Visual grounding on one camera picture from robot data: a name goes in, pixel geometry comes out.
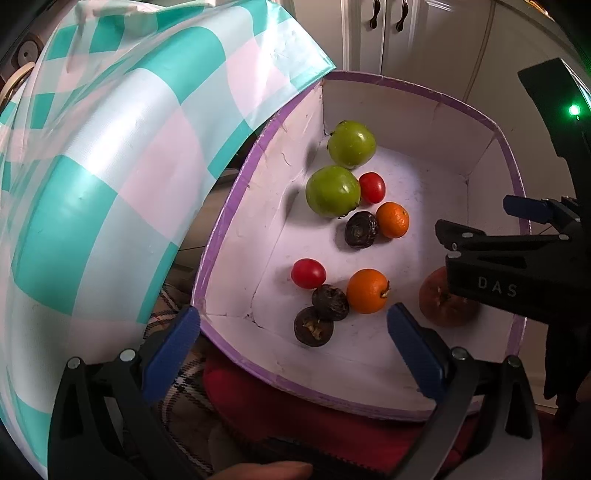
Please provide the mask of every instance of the cabinet handle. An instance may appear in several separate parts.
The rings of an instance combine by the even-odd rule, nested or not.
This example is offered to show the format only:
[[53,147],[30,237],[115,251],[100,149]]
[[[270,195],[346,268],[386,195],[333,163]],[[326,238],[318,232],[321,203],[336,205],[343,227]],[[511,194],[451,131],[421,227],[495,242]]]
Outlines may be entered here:
[[379,3],[379,0],[374,0],[374,15],[369,21],[369,27],[373,30],[374,28],[378,28],[378,13],[379,9],[382,8],[382,5]]
[[397,31],[401,32],[402,29],[404,28],[404,19],[407,17],[407,15],[408,15],[408,2],[407,2],[407,0],[402,0],[402,15],[400,17],[400,20],[396,24]]

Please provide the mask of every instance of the green tomato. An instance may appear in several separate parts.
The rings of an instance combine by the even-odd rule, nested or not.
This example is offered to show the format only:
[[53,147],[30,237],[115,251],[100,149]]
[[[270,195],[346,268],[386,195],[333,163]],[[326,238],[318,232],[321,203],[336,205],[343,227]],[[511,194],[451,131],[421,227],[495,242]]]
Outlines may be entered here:
[[331,165],[312,174],[306,184],[306,200],[318,215],[340,218],[359,206],[361,187],[347,169]]
[[375,154],[375,137],[365,125],[344,120],[336,126],[328,142],[330,157],[345,168],[359,167]]

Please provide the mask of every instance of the blue gripper pad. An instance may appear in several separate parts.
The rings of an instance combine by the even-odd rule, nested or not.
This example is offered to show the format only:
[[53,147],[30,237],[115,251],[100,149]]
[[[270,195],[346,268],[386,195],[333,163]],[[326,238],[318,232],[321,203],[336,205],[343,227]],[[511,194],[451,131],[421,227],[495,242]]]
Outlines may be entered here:
[[163,331],[164,340],[149,359],[148,365],[143,366],[142,396],[148,404],[164,398],[199,336],[200,328],[199,312],[195,307],[188,306],[183,308],[168,329]]
[[552,220],[552,209],[543,200],[506,195],[503,208],[507,215],[523,218],[542,225]]
[[423,337],[423,327],[402,303],[390,307],[387,321],[390,338],[421,393],[439,403],[446,393],[445,368]]

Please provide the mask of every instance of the dried dark fruit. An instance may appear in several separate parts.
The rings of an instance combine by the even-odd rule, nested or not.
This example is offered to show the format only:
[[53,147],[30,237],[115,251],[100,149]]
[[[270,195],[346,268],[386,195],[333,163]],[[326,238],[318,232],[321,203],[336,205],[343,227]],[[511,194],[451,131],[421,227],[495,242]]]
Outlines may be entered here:
[[352,248],[371,247],[378,232],[378,220],[373,213],[357,212],[345,226],[345,242]]
[[329,322],[337,322],[349,314],[347,295],[338,287],[321,285],[312,294],[312,305],[318,317]]
[[294,321],[295,338],[307,346],[322,346],[330,340],[335,324],[320,320],[314,307],[297,314]]

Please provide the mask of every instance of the screw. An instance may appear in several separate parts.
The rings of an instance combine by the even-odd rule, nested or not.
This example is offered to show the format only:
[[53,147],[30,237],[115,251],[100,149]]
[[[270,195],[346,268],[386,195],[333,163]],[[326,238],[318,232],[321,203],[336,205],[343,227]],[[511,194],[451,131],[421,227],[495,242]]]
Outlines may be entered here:
[[463,361],[468,358],[468,350],[462,348],[461,346],[457,346],[452,350],[452,357],[456,360]]
[[131,362],[135,358],[135,350],[132,348],[128,348],[127,350],[123,350],[119,354],[119,358],[122,362]]
[[71,370],[75,370],[80,366],[80,359],[77,356],[73,356],[68,360],[67,366]]
[[519,368],[521,366],[521,360],[519,360],[519,358],[515,355],[510,355],[507,357],[507,363],[513,368]]

